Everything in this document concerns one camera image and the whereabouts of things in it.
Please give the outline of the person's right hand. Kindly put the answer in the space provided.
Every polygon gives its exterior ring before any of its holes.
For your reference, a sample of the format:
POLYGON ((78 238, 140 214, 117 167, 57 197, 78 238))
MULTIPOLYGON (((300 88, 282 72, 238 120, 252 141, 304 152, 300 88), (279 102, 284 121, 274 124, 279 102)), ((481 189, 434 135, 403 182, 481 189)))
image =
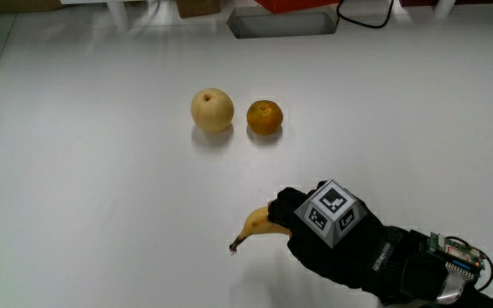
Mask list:
POLYGON ((268 205, 270 221, 292 233, 291 253, 309 270, 385 306, 422 300, 438 307, 493 307, 475 288, 469 264, 431 246, 417 231, 383 225, 365 202, 334 181, 303 193, 281 190, 268 205))

